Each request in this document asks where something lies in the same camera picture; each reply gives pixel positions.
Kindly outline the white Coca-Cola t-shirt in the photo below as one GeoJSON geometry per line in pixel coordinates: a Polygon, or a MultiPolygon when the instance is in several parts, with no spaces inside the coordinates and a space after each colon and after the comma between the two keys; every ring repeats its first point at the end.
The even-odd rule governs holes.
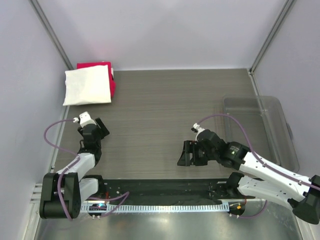
{"type": "Polygon", "coordinates": [[[64,106],[112,102],[109,69],[96,65],[65,71],[64,106]]]}

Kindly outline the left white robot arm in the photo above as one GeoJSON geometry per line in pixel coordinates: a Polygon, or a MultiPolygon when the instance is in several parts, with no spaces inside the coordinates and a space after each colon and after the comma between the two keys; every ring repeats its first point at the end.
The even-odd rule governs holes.
{"type": "Polygon", "coordinates": [[[82,136],[77,153],[63,169],[44,175],[42,180],[39,216],[42,219],[68,219],[78,217],[82,202],[93,197],[102,199],[107,192],[101,175],[86,175],[102,157],[102,144],[109,130],[98,117],[78,127],[82,136]]]}

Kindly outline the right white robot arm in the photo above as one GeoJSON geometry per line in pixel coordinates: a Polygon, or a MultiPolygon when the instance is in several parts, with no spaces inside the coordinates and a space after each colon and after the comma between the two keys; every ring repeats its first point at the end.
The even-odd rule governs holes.
{"type": "Polygon", "coordinates": [[[239,142],[225,142],[215,132],[200,128],[195,140],[186,140],[178,166],[206,166],[216,161],[233,169],[225,191],[231,198],[254,197],[281,205],[299,219],[320,222],[320,177],[291,172],[239,142]]]}

